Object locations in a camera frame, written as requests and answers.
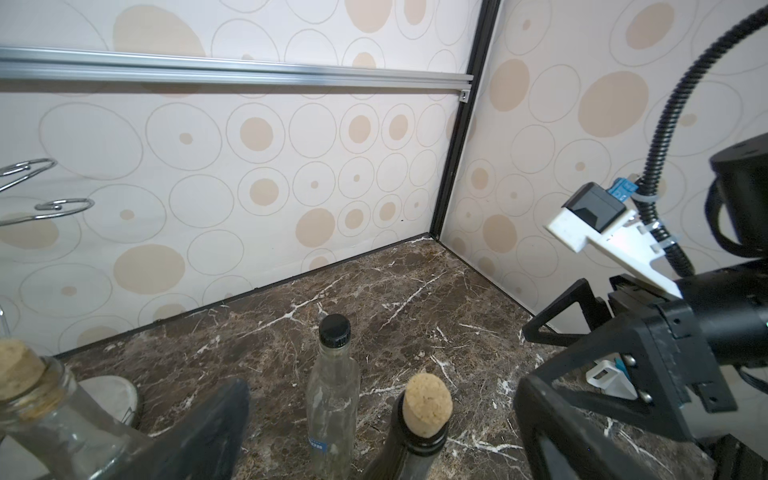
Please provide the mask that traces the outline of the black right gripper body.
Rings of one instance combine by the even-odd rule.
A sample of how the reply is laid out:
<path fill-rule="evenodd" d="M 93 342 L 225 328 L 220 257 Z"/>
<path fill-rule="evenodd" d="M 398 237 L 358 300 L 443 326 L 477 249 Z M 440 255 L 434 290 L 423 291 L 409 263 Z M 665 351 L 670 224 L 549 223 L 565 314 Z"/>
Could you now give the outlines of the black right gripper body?
<path fill-rule="evenodd" d="M 764 393 L 752 370 L 767 365 L 767 262 L 754 260 L 677 281 L 675 298 L 629 275 L 610 280 L 614 318 L 628 315 L 649 329 L 680 395 L 696 394 L 709 413 L 736 410 L 721 371 Z"/>

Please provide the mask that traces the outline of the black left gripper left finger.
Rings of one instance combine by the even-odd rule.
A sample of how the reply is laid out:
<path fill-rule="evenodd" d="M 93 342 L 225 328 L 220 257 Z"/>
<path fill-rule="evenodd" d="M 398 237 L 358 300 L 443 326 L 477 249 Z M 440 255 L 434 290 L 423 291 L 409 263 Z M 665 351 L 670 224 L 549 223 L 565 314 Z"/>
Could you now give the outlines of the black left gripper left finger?
<path fill-rule="evenodd" d="M 230 479 L 248 423 L 250 391 L 226 380 L 171 430 L 119 470 L 121 479 Z"/>

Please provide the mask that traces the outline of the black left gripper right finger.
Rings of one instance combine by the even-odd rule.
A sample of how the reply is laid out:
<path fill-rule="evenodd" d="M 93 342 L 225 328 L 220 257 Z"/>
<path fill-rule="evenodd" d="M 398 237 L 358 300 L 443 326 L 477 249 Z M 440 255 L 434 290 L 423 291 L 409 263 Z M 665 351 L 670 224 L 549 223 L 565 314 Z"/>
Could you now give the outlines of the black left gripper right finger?
<path fill-rule="evenodd" d="M 520 380 L 514 411 L 534 479 L 653 479 L 540 378 Z"/>

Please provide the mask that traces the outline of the dark green wine bottle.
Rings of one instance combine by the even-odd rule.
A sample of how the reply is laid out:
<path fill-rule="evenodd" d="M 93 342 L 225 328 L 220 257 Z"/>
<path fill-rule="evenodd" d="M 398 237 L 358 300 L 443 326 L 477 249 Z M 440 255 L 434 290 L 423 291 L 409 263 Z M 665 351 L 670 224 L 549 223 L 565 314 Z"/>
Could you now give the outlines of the dark green wine bottle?
<path fill-rule="evenodd" d="M 364 479 L 425 479 L 448 437 L 451 394 L 431 373 L 411 377 L 395 402 L 383 449 Z"/>

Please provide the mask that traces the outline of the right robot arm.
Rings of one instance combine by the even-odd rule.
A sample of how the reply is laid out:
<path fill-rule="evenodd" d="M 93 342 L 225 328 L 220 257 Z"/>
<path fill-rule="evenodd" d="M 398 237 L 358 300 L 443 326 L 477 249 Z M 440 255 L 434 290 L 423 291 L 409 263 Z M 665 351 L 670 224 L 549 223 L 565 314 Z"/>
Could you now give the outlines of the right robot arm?
<path fill-rule="evenodd" d="M 592 245 L 623 273 L 606 298 L 579 279 L 522 330 L 559 353 L 520 382 L 514 411 L 536 479 L 648 479 L 651 472 L 600 433 L 593 412 L 675 441 L 691 438 L 682 415 L 698 398 L 711 414 L 737 402 L 722 367 L 765 391 L 767 363 L 767 138 L 718 152 L 704 214 L 738 265 L 697 273 L 656 209 L 673 134 L 705 74 L 764 28 L 759 8 L 713 42 L 672 91 L 637 182 L 583 185 L 550 222 L 572 251 Z"/>

